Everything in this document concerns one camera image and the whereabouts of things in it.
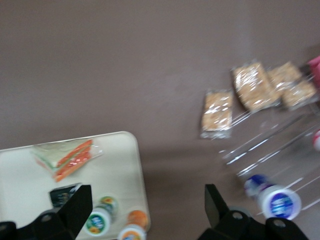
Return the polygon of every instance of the wrapped granola bar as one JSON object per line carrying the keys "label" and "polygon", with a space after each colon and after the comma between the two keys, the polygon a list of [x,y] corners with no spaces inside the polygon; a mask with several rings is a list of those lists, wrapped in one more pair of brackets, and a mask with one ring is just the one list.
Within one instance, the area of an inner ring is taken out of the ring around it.
{"label": "wrapped granola bar", "polygon": [[210,90],[205,96],[204,112],[202,116],[202,138],[229,138],[232,127],[231,90]]}

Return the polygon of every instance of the plastic-wrapped sandwich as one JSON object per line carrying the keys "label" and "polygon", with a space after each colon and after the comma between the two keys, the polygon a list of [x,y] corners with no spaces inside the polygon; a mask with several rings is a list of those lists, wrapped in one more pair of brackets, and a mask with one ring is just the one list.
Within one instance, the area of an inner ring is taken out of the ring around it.
{"label": "plastic-wrapped sandwich", "polygon": [[56,182],[100,156],[102,150],[92,139],[75,139],[34,145],[31,153],[36,162],[49,170]]}

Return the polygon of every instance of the blue label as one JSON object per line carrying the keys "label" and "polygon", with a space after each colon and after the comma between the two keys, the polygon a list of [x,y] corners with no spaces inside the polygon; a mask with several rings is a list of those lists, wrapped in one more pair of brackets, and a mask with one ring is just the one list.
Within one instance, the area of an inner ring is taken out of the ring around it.
{"label": "blue label", "polygon": [[255,198],[260,192],[271,186],[274,186],[274,184],[268,180],[267,176],[256,174],[245,182],[244,189],[248,196]]}
{"label": "blue label", "polygon": [[278,218],[287,219],[294,211],[294,203],[288,195],[278,193],[270,202],[270,210]]}

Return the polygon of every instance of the plastic container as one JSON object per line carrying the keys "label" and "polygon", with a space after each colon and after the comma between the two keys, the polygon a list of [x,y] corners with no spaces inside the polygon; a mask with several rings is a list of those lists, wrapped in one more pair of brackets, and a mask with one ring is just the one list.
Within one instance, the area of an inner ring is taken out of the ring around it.
{"label": "plastic container", "polygon": [[129,213],[124,229],[119,233],[118,240],[146,240],[148,216],[141,210]]}
{"label": "plastic container", "polygon": [[84,225],[84,230],[90,236],[100,237],[108,232],[111,222],[111,215],[107,210],[95,207]]}
{"label": "plastic container", "polygon": [[91,212],[84,225],[87,234],[93,237],[105,235],[114,222],[118,212],[118,202],[111,196],[102,197],[100,204]]}
{"label": "plastic container", "polygon": [[119,234],[118,240],[146,240],[145,230],[135,224],[127,225]]}
{"label": "plastic container", "polygon": [[273,184],[264,175],[256,174],[244,184],[245,192],[254,198],[265,218],[294,219],[301,210],[297,193],[284,186]]}

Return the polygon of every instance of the white tray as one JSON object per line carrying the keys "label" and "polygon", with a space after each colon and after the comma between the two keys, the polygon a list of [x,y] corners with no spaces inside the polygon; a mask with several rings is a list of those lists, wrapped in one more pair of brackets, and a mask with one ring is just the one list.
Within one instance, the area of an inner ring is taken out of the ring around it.
{"label": "white tray", "polygon": [[100,145],[103,155],[60,182],[36,163],[30,154],[32,146],[0,150],[0,222],[13,221],[17,228],[31,223],[52,208],[49,191],[75,183],[91,185],[93,205],[103,196],[114,196],[119,203],[107,235],[92,237],[81,230],[78,240],[116,239],[132,210],[145,211],[150,219],[136,138],[125,131],[84,138]]}

